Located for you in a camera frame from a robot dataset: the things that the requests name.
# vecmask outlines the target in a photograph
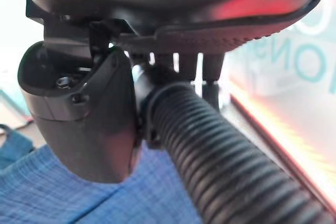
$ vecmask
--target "black plastic housing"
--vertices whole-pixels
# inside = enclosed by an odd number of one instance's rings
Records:
[[[137,160],[130,61],[112,48],[82,76],[79,67],[71,58],[47,54],[39,42],[24,55],[18,80],[37,126],[60,161],[83,179],[119,183]],[[60,89],[56,83],[62,76],[79,80]]]

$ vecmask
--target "plaid fabric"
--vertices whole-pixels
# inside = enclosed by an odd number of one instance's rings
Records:
[[[165,152],[143,146],[136,171],[121,185],[80,179],[47,146],[21,154],[0,171],[0,223],[201,223]]]

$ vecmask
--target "black ribbed hose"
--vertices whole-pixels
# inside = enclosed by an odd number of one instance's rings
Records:
[[[192,90],[163,92],[152,116],[204,223],[335,223],[309,192]]]

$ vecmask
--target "glowing light strip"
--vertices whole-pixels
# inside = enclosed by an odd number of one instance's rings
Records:
[[[286,156],[296,164],[336,211],[336,169],[290,125],[232,82],[231,94],[273,137]]]

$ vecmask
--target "blue fabric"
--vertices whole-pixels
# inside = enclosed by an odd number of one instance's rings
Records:
[[[0,170],[18,161],[23,156],[30,153],[34,147],[33,143],[9,127],[0,124],[0,129],[4,130],[7,139],[0,148]]]
[[[47,146],[0,171],[0,223],[72,222],[172,224],[201,220],[167,153],[145,145],[136,171],[120,185],[80,179],[68,172]]]

